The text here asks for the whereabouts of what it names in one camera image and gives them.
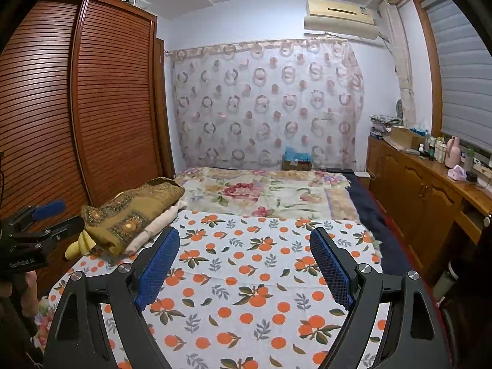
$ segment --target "blue gripper pad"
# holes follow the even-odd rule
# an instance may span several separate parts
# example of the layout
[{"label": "blue gripper pad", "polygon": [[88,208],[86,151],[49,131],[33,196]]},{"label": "blue gripper pad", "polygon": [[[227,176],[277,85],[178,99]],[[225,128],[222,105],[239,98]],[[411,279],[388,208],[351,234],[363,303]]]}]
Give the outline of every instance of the blue gripper pad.
[{"label": "blue gripper pad", "polygon": [[350,310],[354,303],[350,294],[350,278],[318,229],[311,231],[309,246],[335,302]]},{"label": "blue gripper pad", "polygon": [[138,294],[134,302],[141,311],[148,304],[153,303],[162,283],[178,255],[180,248],[180,236],[175,228],[171,228],[165,240],[162,242],[154,256],[149,260],[144,272],[139,278]]}]

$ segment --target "floral blanket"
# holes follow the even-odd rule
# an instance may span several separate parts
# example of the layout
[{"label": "floral blanket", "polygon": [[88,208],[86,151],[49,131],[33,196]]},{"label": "floral blanket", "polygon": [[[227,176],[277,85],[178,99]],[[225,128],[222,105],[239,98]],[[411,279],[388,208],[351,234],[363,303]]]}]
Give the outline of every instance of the floral blanket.
[{"label": "floral blanket", "polygon": [[347,187],[337,173],[233,171],[191,168],[175,181],[186,189],[189,209],[273,218],[359,222]]},{"label": "floral blanket", "polygon": [[[181,247],[143,316],[173,368],[317,369],[347,311],[333,300],[309,249],[314,227],[324,227],[355,261],[381,272],[371,237],[352,221],[317,223],[184,210],[172,226],[179,231]],[[102,275],[133,259],[81,258],[51,290],[51,306],[58,304],[73,271]],[[372,365],[387,313],[388,304],[382,304],[359,368]],[[110,305],[102,304],[102,315],[118,366],[130,368]]]}]

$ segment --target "trash can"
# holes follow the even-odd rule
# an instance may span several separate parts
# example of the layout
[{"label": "trash can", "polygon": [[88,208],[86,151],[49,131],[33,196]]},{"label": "trash can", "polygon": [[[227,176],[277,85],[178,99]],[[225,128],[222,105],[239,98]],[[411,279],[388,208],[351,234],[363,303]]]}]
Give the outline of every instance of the trash can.
[{"label": "trash can", "polygon": [[437,301],[441,301],[449,289],[457,282],[459,276],[463,273],[464,261],[462,259],[453,259],[448,262],[448,267],[442,273],[434,287],[432,295]]}]

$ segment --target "hand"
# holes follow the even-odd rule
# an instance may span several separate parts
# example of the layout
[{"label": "hand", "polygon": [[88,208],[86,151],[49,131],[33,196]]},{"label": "hand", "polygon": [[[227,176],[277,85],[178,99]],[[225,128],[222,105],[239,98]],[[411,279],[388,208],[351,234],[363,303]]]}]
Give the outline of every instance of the hand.
[{"label": "hand", "polygon": [[[38,313],[38,284],[36,283],[36,272],[26,273],[27,288],[21,297],[22,314],[34,316]],[[12,285],[6,281],[0,281],[0,297],[8,298],[12,294]]]}]

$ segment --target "wooden window frame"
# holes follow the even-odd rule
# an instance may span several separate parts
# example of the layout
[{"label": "wooden window frame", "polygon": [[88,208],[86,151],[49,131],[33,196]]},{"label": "wooden window frame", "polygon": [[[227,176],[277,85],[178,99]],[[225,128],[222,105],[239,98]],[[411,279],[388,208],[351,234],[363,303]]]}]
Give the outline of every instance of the wooden window frame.
[{"label": "wooden window frame", "polygon": [[413,0],[417,13],[419,14],[422,30],[426,39],[427,54],[429,55],[430,78],[432,84],[432,128],[431,133],[434,137],[442,136],[442,84],[441,67],[439,66],[439,55],[435,43],[434,32],[432,31],[431,21],[427,11],[422,8],[425,0]]}]

